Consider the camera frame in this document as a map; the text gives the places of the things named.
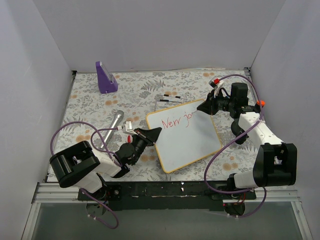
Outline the yellow framed whiteboard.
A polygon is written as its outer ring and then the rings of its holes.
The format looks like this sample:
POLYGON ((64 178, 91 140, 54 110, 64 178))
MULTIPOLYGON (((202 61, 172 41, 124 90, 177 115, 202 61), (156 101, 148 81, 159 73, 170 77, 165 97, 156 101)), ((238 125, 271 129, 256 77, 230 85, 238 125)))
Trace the yellow framed whiteboard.
POLYGON ((212 116, 201 111, 191 114, 203 102, 197 99, 146 115, 149 129, 162 128, 155 149, 165 173, 212 156, 222 148, 212 116))

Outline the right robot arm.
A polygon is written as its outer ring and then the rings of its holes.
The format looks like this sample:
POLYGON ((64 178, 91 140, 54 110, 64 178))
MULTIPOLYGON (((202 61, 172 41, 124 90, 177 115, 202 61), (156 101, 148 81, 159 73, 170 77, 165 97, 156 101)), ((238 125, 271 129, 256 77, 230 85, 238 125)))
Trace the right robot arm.
POLYGON ((246 83, 232 83, 230 93, 226 92, 223 81, 219 79, 209 84, 212 91, 196 109, 210 116, 218 111, 228 112, 233 119, 231 131, 235 143, 241 145, 250 139, 258 150, 253 168, 232 173, 226 185, 216 189, 216 192, 237 199, 245 189, 294 185, 297 177, 297 147, 278 138, 260 118, 265 103, 258 100, 255 105, 249 104, 246 83))

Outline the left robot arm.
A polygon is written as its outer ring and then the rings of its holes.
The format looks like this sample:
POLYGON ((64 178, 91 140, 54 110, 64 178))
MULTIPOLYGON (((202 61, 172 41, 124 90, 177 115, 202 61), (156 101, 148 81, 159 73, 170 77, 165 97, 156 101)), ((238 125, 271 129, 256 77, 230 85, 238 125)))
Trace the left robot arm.
POLYGON ((49 163, 61 188, 77 186, 88 191, 95 200, 103 199, 107 191, 101 175, 114 179, 123 177, 130 171, 129 166, 138 162, 145 148, 155 145, 162 131, 161 127, 133 129, 130 121, 112 129, 132 137, 113 157, 93 149, 86 140, 52 154, 49 163))

